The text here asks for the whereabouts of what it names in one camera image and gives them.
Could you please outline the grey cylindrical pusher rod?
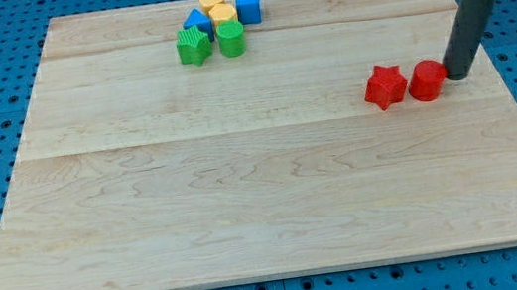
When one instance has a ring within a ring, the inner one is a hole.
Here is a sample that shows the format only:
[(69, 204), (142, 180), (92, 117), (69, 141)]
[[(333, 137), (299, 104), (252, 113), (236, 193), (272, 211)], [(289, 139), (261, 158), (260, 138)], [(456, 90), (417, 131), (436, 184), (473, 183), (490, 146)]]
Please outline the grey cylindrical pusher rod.
[(460, 0), (442, 64), (449, 80), (464, 80), (470, 72), (496, 0)]

